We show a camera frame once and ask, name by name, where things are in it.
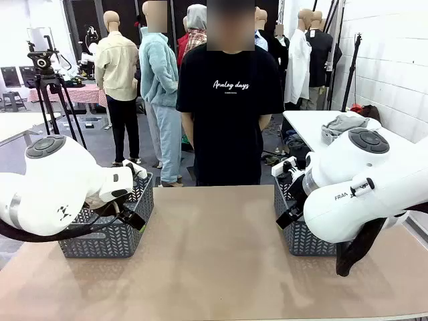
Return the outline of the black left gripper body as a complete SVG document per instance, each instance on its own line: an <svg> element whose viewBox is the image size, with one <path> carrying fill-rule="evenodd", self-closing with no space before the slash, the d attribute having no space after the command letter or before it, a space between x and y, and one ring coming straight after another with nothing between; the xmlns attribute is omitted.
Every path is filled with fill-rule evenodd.
<svg viewBox="0 0 428 321"><path fill-rule="evenodd" d="M113 214L131 214L133 210L127 205L132 193L119 196L112 200L112 213Z"/></svg>

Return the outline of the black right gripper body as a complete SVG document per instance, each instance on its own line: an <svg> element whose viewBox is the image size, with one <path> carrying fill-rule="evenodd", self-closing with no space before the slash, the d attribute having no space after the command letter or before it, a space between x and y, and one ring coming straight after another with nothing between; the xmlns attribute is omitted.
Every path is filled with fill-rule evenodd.
<svg viewBox="0 0 428 321"><path fill-rule="evenodd" d="M295 205L297 209L303 209L306 201L306 192L303 187L304 177L305 174L301 174L292 182L286 191L286 197L288 200L294 202L293 205Z"/></svg>

